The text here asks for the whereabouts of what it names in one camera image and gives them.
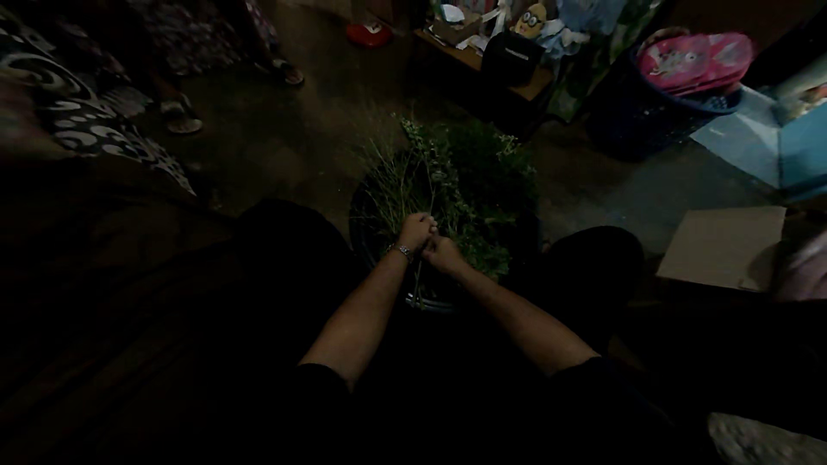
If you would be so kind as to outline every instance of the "pink bag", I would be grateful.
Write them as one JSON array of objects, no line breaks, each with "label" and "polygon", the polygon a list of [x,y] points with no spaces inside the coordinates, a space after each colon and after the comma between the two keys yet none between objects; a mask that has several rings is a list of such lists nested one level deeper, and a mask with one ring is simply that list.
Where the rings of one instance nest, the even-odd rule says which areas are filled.
[{"label": "pink bag", "polygon": [[749,38],[727,32],[659,41],[639,54],[638,67],[649,82],[680,96],[737,83],[752,60]]}]

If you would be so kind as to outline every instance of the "black and white patterned cloth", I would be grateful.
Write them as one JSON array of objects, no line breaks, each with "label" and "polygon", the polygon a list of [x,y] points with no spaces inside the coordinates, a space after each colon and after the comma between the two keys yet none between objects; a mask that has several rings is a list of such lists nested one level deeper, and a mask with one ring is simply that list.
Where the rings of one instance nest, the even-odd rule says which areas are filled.
[{"label": "black and white patterned cloth", "polygon": [[62,65],[56,52],[36,31],[0,14],[0,72],[31,86],[37,117],[58,143],[77,156],[137,161],[194,195],[181,164]]}]

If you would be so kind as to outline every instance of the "leg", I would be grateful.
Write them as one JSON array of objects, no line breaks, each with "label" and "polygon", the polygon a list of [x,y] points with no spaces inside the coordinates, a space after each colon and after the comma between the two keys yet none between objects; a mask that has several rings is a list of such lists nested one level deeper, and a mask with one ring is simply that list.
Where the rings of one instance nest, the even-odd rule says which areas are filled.
[{"label": "leg", "polygon": [[202,122],[180,92],[164,57],[156,53],[143,20],[124,0],[47,0],[47,5],[80,25],[111,52],[139,87],[155,92],[171,132],[189,134],[201,129]]},{"label": "leg", "polygon": [[330,315],[365,278],[342,235],[319,212],[264,200],[238,221],[237,255],[262,311],[278,315],[266,340],[294,365]]},{"label": "leg", "polygon": [[504,285],[605,353],[616,313],[632,298],[642,267],[638,239],[621,228],[601,226],[555,242]]},{"label": "leg", "polygon": [[261,66],[271,73],[284,76],[287,84],[301,84],[304,76],[301,71],[295,69],[284,57],[280,56],[270,44],[264,40],[258,31],[253,12],[248,8],[247,0],[213,0],[221,10],[221,14],[230,23],[241,40],[247,54]]}]

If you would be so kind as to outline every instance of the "forearm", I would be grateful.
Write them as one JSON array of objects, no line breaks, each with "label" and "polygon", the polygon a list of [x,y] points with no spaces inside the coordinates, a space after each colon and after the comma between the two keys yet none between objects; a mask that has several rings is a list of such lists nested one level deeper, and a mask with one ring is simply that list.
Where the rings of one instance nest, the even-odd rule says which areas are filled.
[{"label": "forearm", "polygon": [[408,258],[390,251],[324,325],[303,363],[330,367],[353,389],[379,347]]},{"label": "forearm", "polygon": [[551,375],[598,357],[597,352],[559,320],[471,266],[464,264],[452,276],[543,372]]}]

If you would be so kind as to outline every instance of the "red object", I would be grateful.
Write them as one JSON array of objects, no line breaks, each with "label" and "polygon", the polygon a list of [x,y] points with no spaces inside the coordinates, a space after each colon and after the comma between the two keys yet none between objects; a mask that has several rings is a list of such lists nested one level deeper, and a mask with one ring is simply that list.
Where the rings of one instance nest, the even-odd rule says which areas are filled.
[{"label": "red object", "polygon": [[680,96],[737,83],[752,60],[752,42],[728,32],[659,41],[640,54],[638,67],[649,82]]},{"label": "red object", "polygon": [[393,37],[393,32],[379,23],[347,25],[347,39],[368,49],[381,47]]}]

